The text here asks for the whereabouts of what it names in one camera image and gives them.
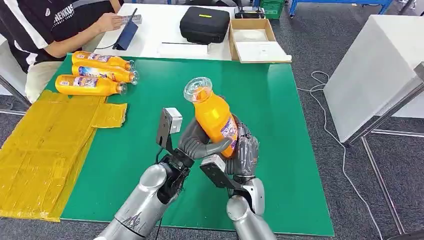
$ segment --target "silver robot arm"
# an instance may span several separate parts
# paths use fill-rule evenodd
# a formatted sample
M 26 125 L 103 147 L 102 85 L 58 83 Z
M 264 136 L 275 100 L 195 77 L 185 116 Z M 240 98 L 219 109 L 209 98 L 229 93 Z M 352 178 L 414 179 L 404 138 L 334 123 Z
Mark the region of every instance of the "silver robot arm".
M 112 222 L 95 240 L 145 240 L 178 197 L 177 192 L 167 203 L 158 198 L 158 191 L 166 181 L 167 171 L 163 164 L 147 168 Z
M 258 140 L 236 116 L 234 119 L 238 127 L 234 158 L 222 160 L 217 154 L 211 155 L 203 159 L 200 168 L 218 188 L 231 190 L 226 212 L 240 240 L 276 240 L 262 217 L 265 211 L 265 189 L 255 175 Z
M 244 197 L 246 193 L 236 192 L 226 204 L 226 212 L 234 224 L 239 239 L 276 240 L 270 226 L 262 218 L 265 210 L 265 191 L 262 181 L 259 178 L 253 178 L 242 187 L 248 192 L 251 202 Z
M 155 164 L 144 171 L 112 222 L 95 240 L 145 240 L 178 197 L 194 163 L 179 148 L 172 147 L 171 134 L 180 131 L 182 121 L 176 108 L 162 110 L 156 137 L 161 149 Z M 169 154 L 158 161 L 162 149 Z

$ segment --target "blue shelf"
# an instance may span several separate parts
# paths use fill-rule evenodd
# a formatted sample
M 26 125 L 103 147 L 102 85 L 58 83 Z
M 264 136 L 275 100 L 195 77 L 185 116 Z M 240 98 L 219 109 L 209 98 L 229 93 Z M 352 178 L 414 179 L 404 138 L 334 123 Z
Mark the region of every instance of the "blue shelf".
M 290 7 L 290 17 L 295 16 L 296 5 L 298 3 L 317 3 L 317 4 L 378 4 L 381 10 L 378 14 L 384 14 L 392 3 L 392 0 L 292 0 Z

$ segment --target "green crate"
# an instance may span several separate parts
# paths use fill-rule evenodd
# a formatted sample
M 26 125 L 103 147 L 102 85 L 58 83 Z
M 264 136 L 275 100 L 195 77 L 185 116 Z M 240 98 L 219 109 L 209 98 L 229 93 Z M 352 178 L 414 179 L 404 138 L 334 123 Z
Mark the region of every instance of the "green crate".
M 284 7 L 284 0 L 262 0 L 260 7 L 265 10 L 267 19 L 279 19 Z

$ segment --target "white cable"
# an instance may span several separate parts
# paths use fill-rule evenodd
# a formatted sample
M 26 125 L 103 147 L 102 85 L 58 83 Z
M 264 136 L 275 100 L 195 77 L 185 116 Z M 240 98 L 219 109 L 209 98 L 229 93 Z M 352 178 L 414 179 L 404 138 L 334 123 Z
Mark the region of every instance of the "white cable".
M 383 236 L 382 236 L 382 233 L 381 233 L 381 231 L 380 231 L 380 228 L 379 228 L 379 226 L 377 225 L 377 223 L 376 223 L 376 220 L 374 219 L 374 216 L 373 216 L 373 213 L 371 212 L 371 209 L 370 209 L 370 206 L 368 205 L 368 203 L 365 201 L 365 199 L 361 196 L 361 194 L 358 192 L 358 190 L 357 190 L 357 188 L 355 187 L 355 185 L 354 185 L 354 183 L 351 181 L 351 179 L 348 177 L 348 175 L 346 174 L 346 171 L 345 171 L 345 162 L 346 162 L 346 147 L 327 129 L 327 112 L 326 112 L 326 110 L 325 110 L 325 108 L 321 105 L 321 103 L 320 103 L 320 101 L 318 101 L 318 99 L 314 96 L 314 95 L 312 95 L 312 93 L 314 93 L 314 92 L 317 92 L 317 91 L 322 91 L 323 89 L 322 88 L 320 88 L 320 89 L 315 89 L 315 88 L 317 88 L 317 87 L 321 87 L 321 86 L 325 86 L 326 85 L 326 83 L 324 83 L 324 82 L 322 82 L 321 80 L 319 80 L 318 78 L 316 78 L 315 76 L 314 76 L 314 74 L 323 74 L 323 75 L 325 75 L 326 77 L 327 77 L 327 82 L 328 82 L 328 80 L 330 79 L 330 76 L 327 74 L 327 73 L 325 73 L 325 72 L 323 72 L 323 71 L 313 71 L 311 74 L 310 74 L 310 76 L 313 78 L 313 79 L 315 79 L 316 81 L 318 81 L 318 82 L 320 82 L 321 84 L 318 84 L 318 85 L 315 85 L 315 86 L 313 86 L 311 89 L 309 89 L 309 90 L 307 90 L 307 89 L 302 89 L 302 88 L 297 88 L 298 90 L 301 90 L 301 91 L 305 91 L 305 92 L 309 92 L 309 94 L 313 97 L 313 99 L 315 99 L 315 101 L 319 104 L 319 106 L 321 107 L 321 109 L 322 109 L 322 111 L 324 112 L 324 130 L 328 133 L 328 134 L 330 134 L 330 136 L 332 136 L 332 138 L 343 148 L 343 167 L 342 167 L 342 171 L 343 171 L 343 174 L 344 174 L 344 176 L 347 178 L 347 180 L 349 181 L 349 183 L 350 183 L 350 185 L 353 187 L 353 189 L 355 190 L 355 192 L 356 192 L 356 194 L 358 195 L 358 197 L 362 200 L 362 202 L 365 204 L 365 206 L 366 206 L 366 209 L 368 210 L 368 212 L 369 212 L 369 215 L 370 215 L 370 217 L 371 217 L 371 219 L 372 219 L 372 222 L 374 223 L 374 225 L 375 225 L 375 228 L 377 229 L 377 231 L 378 231 L 378 235 L 380 236 L 380 240 L 383 240 Z

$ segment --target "black case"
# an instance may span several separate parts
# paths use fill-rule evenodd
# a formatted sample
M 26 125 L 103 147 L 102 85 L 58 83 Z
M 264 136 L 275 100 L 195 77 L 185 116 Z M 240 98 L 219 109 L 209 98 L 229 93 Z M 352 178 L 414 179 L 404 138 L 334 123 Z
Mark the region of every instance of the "black case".
M 191 6 L 181 18 L 179 30 L 191 43 L 222 43 L 229 23 L 227 11 Z

